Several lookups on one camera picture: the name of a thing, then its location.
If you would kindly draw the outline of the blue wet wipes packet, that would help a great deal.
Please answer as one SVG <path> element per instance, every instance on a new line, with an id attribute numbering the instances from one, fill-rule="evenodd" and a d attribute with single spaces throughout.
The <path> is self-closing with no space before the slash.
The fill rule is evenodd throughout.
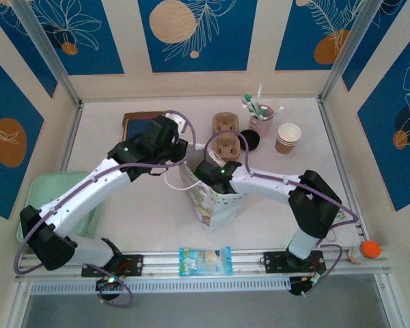
<path id="1" fill-rule="evenodd" d="M 179 275 L 187 276 L 230 276 L 233 274 L 230 247 L 216 249 L 194 249 L 181 247 L 179 250 Z"/>

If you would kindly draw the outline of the aluminium frame post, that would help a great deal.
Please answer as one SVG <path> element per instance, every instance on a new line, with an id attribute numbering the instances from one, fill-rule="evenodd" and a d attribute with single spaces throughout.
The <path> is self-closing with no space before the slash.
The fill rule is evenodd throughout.
<path id="1" fill-rule="evenodd" d="M 365 0 L 361 12 L 355 19 L 354 25 L 346 38 L 346 41 L 334 62 L 327 80 L 318 95 L 319 100 L 325 103 L 342 77 L 350 60 L 353 58 L 359 44 L 366 34 L 373 18 L 378 12 L 383 0 Z"/>
<path id="2" fill-rule="evenodd" d="M 70 102 L 76 108 L 79 108 L 81 106 L 81 98 L 72 85 L 64 65 L 62 64 L 29 3 L 25 0 L 9 1 L 14 13 L 18 17 L 21 25 L 24 27 L 34 46 L 37 48 L 37 51 L 43 58 L 44 63 L 55 77 L 55 80 L 62 87 Z"/>

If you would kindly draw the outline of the white paper takeout bag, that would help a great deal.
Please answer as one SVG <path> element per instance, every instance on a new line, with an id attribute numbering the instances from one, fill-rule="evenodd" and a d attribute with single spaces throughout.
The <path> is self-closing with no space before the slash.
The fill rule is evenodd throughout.
<path id="1" fill-rule="evenodd" d="M 207 232 L 210 232 L 237 216 L 242 209 L 246 197 L 241 194 L 222 194 L 214 191 L 202 179 L 197 178 L 194 170 L 206 159 L 219 169 L 223 167 L 223 160 L 212 150 L 206 150 L 205 145 L 197 143 L 188 145 L 187 150 L 193 154 L 187 161 L 179 166 L 182 187 L 178 188 L 171 184 L 168 187 L 187 193 L 193 203 L 196 215 Z"/>

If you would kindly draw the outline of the stack of brown paper cups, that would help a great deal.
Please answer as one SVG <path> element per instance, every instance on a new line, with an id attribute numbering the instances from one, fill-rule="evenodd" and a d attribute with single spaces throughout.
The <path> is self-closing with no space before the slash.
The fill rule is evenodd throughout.
<path id="1" fill-rule="evenodd" d="M 279 126 L 275 140 L 275 149 L 280 154 L 288 154 L 301 138 L 301 129 L 293 123 L 287 122 Z"/>

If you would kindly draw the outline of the pink straw holder cup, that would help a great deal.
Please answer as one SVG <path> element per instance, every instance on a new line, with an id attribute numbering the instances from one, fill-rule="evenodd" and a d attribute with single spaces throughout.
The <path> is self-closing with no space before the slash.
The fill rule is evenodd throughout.
<path id="1" fill-rule="evenodd" d="M 269 134 L 273 123 L 274 110 L 267 105 L 259 105 L 261 114 L 259 116 L 252 115 L 249 119 L 249 129 L 256 131 L 261 138 L 266 137 Z"/>

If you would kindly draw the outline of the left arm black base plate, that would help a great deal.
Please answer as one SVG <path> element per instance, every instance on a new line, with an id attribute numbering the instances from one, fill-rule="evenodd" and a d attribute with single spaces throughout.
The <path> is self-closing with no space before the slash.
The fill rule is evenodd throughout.
<path id="1" fill-rule="evenodd" d="M 102 268 L 118 277 L 139 277 L 143 269 L 144 256 L 138 255 L 115 255 Z M 102 277 L 104 273 L 93 269 L 90 265 L 82 267 L 82 277 Z"/>

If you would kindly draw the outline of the brown cardboard napkin box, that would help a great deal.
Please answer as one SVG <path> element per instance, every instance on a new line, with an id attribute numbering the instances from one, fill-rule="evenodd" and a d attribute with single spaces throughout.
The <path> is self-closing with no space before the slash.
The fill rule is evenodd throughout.
<path id="1" fill-rule="evenodd" d="M 149 120 L 157 117 L 158 115 L 162 115 L 162 111 L 138 111 L 138 112 L 131 112 L 125 113 L 122 119 L 122 127 L 123 127 L 123 140 L 126 140 L 126 133 L 127 133 L 127 125 L 129 121 L 133 120 Z"/>

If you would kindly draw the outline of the dark blue napkin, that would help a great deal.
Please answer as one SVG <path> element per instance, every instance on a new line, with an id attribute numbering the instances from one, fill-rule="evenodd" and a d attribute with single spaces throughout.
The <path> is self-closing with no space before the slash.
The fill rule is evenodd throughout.
<path id="1" fill-rule="evenodd" d="M 151 119 L 136 119 L 128 120 L 126 124 L 126 139 L 130 139 L 133 135 L 144 133 Z"/>

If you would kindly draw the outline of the stack of black lids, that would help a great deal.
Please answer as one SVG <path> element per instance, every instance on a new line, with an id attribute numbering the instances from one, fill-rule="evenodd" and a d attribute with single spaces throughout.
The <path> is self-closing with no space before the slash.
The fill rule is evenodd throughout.
<path id="1" fill-rule="evenodd" d="M 246 150 L 245 142 L 242 136 L 246 139 L 249 151 L 255 150 L 260 143 L 259 134 L 251 129 L 241 131 L 241 135 L 238 137 L 240 141 L 241 150 Z"/>

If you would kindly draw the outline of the mint green zip case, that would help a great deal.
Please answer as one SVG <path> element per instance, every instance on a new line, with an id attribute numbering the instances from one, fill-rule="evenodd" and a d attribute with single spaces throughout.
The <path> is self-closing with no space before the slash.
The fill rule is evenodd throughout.
<path id="1" fill-rule="evenodd" d="M 39 175 L 29 188 L 25 205 L 40 208 L 63 195 L 87 175 L 87 172 L 57 172 Z M 72 234 L 93 238 L 100 211 L 101 205 L 93 208 L 73 227 Z"/>

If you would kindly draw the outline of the orange capped bottle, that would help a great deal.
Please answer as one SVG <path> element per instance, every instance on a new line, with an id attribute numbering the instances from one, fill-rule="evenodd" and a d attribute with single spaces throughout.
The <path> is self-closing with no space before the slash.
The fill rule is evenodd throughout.
<path id="1" fill-rule="evenodd" d="M 381 255 L 381 247 L 376 241 L 367 240 L 349 249 L 348 258 L 353 264 L 374 260 Z"/>

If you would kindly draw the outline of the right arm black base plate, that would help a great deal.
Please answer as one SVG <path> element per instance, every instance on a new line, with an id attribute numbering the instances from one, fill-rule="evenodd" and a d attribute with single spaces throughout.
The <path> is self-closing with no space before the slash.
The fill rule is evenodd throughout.
<path id="1" fill-rule="evenodd" d="M 267 251 L 263 253 L 262 261 L 266 273 L 324 273 L 326 271 L 323 252 L 313 250 L 302 260 L 289 251 Z"/>

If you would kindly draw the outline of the stack of pulp cup carriers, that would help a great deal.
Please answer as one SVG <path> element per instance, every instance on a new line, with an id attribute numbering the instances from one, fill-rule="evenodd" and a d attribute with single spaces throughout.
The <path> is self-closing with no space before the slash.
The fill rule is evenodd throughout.
<path id="1" fill-rule="evenodd" d="M 217 113 L 213 117 L 213 135 L 221 131 L 239 132 L 238 116 L 231 112 Z M 224 161 L 237 161 L 241 154 L 240 141 L 235 133 L 222 133 L 213 139 L 213 151 Z"/>

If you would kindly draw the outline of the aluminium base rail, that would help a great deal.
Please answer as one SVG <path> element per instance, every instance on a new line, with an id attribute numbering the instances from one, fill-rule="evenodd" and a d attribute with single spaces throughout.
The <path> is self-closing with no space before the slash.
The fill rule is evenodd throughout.
<path id="1" fill-rule="evenodd" d="M 232 265 L 235 275 L 262 275 L 266 273 L 265 267 L 260 263 L 260 259 L 265 250 L 235 250 L 232 252 Z M 382 255 L 375 260 L 368 260 L 361 264 L 354 264 L 348 259 L 348 251 L 345 249 L 339 254 L 339 249 L 334 246 L 326 247 L 322 250 L 326 267 L 336 264 L 333 275 L 338 274 L 372 274 L 391 273 L 392 269 L 387 258 Z M 177 251 L 160 251 L 143 253 L 143 269 L 141 274 L 144 277 L 156 276 L 178 276 L 179 255 Z M 54 271 L 44 268 L 36 269 L 28 275 L 33 277 L 41 276 L 66 276 L 78 275 L 81 266 L 78 264 L 65 264 Z"/>

